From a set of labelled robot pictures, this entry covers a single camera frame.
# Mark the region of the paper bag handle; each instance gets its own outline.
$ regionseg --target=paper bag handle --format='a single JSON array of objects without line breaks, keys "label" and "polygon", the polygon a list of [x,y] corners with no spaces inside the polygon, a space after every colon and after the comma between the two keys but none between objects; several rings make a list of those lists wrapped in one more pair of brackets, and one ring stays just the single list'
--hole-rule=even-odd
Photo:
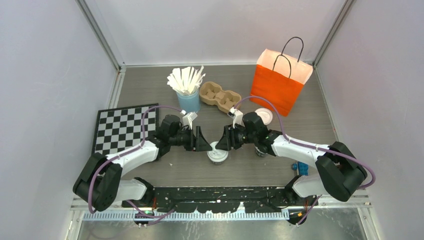
[{"label": "paper bag handle", "polygon": [[290,74],[288,75],[288,78],[290,78],[290,76],[292,76],[292,64],[290,63],[289,59],[283,55],[284,49],[286,49],[287,44],[292,40],[292,39],[299,39],[302,42],[302,48],[300,49],[300,53],[299,53],[299,57],[297,58],[297,62],[299,62],[299,60],[301,59],[301,55],[302,52],[304,51],[304,41],[302,40],[302,38],[298,37],[298,36],[294,36],[292,38],[290,38],[284,45],[284,47],[282,48],[281,54],[277,56],[277,58],[274,61],[274,66],[272,67],[272,70],[274,71],[274,68],[276,67],[276,63],[278,60],[279,56],[284,57],[285,59],[287,59],[288,61],[288,65],[290,66]]},{"label": "paper bag handle", "polygon": [[298,37],[298,36],[294,36],[292,38],[290,38],[284,45],[284,47],[282,48],[281,54],[283,54],[284,49],[286,49],[287,44],[292,40],[292,39],[299,39],[302,42],[302,48],[300,49],[300,53],[299,53],[299,57],[297,58],[297,62],[299,62],[299,60],[301,59],[301,55],[302,52],[304,51],[304,41],[302,40],[302,38]]},{"label": "paper bag handle", "polygon": [[275,59],[275,62],[274,62],[274,66],[272,67],[272,70],[274,71],[274,68],[276,67],[277,59],[280,56],[287,59],[288,65],[290,66],[290,74],[288,75],[288,78],[290,78],[292,76],[292,64],[290,63],[290,60],[286,56],[284,56],[283,54],[280,54],[280,55],[277,56],[277,58]]}]

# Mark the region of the white paper stick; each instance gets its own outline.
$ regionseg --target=white paper stick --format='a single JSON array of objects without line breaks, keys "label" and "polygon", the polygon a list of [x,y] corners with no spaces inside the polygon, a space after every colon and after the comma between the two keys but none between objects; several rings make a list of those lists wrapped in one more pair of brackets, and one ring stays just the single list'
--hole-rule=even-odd
[{"label": "white paper stick", "polygon": [[183,82],[181,81],[181,69],[174,68],[172,70],[172,74],[173,74],[173,77],[175,78],[176,82],[178,83],[180,90],[184,89]]},{"label": "white paper stick", "polygon": [[184,89],[187,90],[189,88],[189,77],[190,77],[190,67],[186,67],[181,70],[181,79]]},{"label": "white paper stick", "polygon": [[194,67],[190,67],[190,76],[188,77],[188,82],[189,82],[189,86],[192,84],[193,81],[193,75],[195,73],[195,68]]}]

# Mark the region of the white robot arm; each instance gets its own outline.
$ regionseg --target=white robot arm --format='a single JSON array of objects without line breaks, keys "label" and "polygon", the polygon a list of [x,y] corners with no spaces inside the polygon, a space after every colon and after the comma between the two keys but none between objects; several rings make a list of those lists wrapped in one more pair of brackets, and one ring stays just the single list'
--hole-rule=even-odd
[{"label": "white robot arm", "polygon": [[[285,186],[287,192],[291,191],[291,195],[296,198],[330,194],[335,199],[346,202],[367,178],[367,172],[361,165],[324,151],[332,150],[354,157],[341,142],[322,145],[289,136],[286,136],[286,139],[280,131],[269,130],[256,112],[249,112],[241,117],[240,111],[232,109],[229,115],[233,117],[234,122],[224,127],[223,136],[215,146],[216,149],[230,151],[240,148],[243,144],[254,144],[256,153],[261,157],[286,157],[318,170],[318,173],[313,175],[298,175]],[[315,149],[300,146],[302,144],[315,146]]]},{"label": "white robot arm", "polygon": [[203,137],[200,126],[196,127],[196,136],[193,133],[192,120],[195,117],[195,113],[188,113],[181,123],[178,116],[167,115],[156,133],[149,136],[141,147],[138,144],[106,156],[94,153],[76,180],[73,192],[88,202],[90,183],[95,172],[106,161],[114,159],[96,176],[92,206],[97,211],[103,211],[117,201],[151,202],[154,192],[150,183],[139,177],[132,180],[121,180],[121,177],[142,164],[158,160],[170,151],[171,146],[183,146],[190,152],[211,151],[212,147]]}]

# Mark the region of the gray tabletop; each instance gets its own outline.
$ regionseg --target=gray tabletop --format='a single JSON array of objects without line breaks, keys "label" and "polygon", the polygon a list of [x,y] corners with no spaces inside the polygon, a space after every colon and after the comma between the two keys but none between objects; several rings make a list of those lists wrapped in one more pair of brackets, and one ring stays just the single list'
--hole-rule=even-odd
[{"label": "gray tabletop", "polygon": [[[249,96],[255,65],[216,65],[205,66],[203,82],[212,81],[224,90],[232,90],[242,97]],[[178,107],[176,93],[167,86],[167,76],[174,67],[134,67],[127,68],[118,107],[159,103]],[[251,101],[243,102],[243,113],[253,112],[261,106]],[[165,115],[178,112],[162,108],[160,121]],[[268,125],[269,129],[280,130],[276,113]],[[287,117],[283,117],[284,128],[288,135],[301,140],[319,144],[332,144],[335,141],[333,127],[327,113],[325,102],[315,74],[300,93],[296,104]],[[201,126],[206,140],[218,141],[225,125],[232,119],[216,106],[201,103],[195,126]],[[124,179],[141,177],[157,187],[184,186],[284,186],[294,176],[289,158],[255,154],[251,144],[229,152],[221,165],[213,164],[206,152],[188,152],[183,147],[174,146],[160,161],[150,162],[129,172]]]}]

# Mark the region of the checkerboard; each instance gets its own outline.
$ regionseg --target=checkerboard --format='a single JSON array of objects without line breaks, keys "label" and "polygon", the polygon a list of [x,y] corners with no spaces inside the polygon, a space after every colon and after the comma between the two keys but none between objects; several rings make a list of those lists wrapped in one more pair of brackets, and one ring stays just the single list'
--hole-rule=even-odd
[{"label": "checkerboard", "polygon": [[[115,154],[142,141],[142,115],[158,103],[100,110],[94,131],[92,153]],[[147,113],[144,119],[146,138],[158,127],[158,109]]]}]

